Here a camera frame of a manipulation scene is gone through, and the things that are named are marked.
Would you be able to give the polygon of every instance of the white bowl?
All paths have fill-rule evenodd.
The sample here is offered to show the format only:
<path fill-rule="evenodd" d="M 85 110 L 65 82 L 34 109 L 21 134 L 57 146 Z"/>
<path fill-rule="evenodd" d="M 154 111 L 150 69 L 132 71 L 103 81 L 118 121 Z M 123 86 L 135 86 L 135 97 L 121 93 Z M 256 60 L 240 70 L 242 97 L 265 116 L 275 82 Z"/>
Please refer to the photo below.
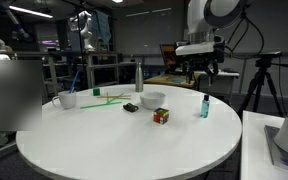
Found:
<path fill-rule="evenodd" d="M 161 107 L 165 101 L 165 94 L 160 92 L 145 92 L 140 95 L 144 108 L 155 110 Z"/>

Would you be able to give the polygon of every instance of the round white table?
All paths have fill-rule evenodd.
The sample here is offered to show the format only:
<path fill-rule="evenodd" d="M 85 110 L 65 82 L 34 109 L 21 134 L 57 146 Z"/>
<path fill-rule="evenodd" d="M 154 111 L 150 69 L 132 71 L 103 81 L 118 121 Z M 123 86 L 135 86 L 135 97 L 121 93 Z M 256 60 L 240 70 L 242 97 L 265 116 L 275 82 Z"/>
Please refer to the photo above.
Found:
<path fill-rule="evenodd" d="M 74 109 L 48 103 L 42 107 L 40 128 L 17 133 L 18 149 L 27 163 L 48 177 L 92 180 L 187 179 L 214 168 L 235 150 L 242 126 L 228 105 L 210 97 L 209 116 L 201 118 L 203 93 L 144 85 L 144 92 L 153 91 L 166 94 L 162 108 L 170 111 L 170 119 L 164 125 L 141 107 L 135 85 L 109 86 L 101 93 L 125 93 L 132 100 L 80 109 L 106 102 L 86 90 L 77 93 Z M 125 111 L 128 102 L 139 110 Z"/>

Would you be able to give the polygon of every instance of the rubik's cube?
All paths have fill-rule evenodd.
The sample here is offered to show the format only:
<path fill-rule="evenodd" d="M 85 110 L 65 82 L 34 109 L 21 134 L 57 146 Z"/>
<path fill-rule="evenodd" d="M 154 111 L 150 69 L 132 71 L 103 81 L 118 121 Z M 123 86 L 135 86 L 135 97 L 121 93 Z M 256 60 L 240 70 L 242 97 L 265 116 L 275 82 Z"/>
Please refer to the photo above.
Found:
<path fill-rule="evenodd" d="M 159 124 L 165 124 L 169 118 L 169 111 L 167 109 L 158 108 L 154 111 L 153 121 Z"/>

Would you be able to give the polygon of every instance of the stainless steel bottle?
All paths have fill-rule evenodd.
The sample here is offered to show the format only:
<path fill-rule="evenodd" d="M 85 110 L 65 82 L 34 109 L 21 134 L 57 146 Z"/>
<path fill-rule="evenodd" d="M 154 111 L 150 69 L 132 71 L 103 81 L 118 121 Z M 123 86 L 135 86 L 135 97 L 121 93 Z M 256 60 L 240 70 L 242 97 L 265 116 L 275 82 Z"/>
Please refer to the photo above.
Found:
<path fill-rule="evenodd" d="M 143 91 L 143 71 L 142 71 L 141 63 L 136 64 L 135 90 L 136 92 Z"/>

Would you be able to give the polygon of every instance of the tripod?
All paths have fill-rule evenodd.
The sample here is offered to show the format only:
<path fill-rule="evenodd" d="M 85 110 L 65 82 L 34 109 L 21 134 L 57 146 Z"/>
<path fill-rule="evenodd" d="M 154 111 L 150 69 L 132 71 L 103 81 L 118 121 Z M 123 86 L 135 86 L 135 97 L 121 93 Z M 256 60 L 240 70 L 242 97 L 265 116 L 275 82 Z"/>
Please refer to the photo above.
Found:
<path fill-rule="evenodd" d="M 271 74 L 269 72 L 267 72 L 267 69 L 270 68 L 271 65 L 279 65 L 279 66 L 283 66 L 283 67 L 288 67 L 288 64 L 274 64 L 274 63 L 272 63 L 272 60 L 274 57 L 280 57 L 280 56 L 281 56 L 280 53 L 278 53 L 278 54 L 265 54 L 265 55 L 261 56 L 261 59 L 256 61 L 255 66 L 259 67 L 259 70 L 255 74 L 255 77 L 251 80 L 248 91 L 247 91 L 247 95 L 246 95 L 240 109 L 238 110 L 238 115 L 240 117 L 242 117 L 243 111 L 247 108 L 255 89 L 256 89 L 256 95 L 255 95 L 255 102 L 253 105 L 253 112 L 257 111 L 258 103 L 259 103 L 259 100 L 261 97 L 261 90 L 262 90 L 262 86 L 264 85 L 265 77 L 267 78 L 267 83 L 269 85 L 271 94 L 274 98 L 278 113 L 281 117 L 283 117 L 281 106 L 277 100 L 277 96 L 276 96 L 277 93 L 276 93 L 276 89 L 275 89 L 273 80 L 271 78 Z"/>

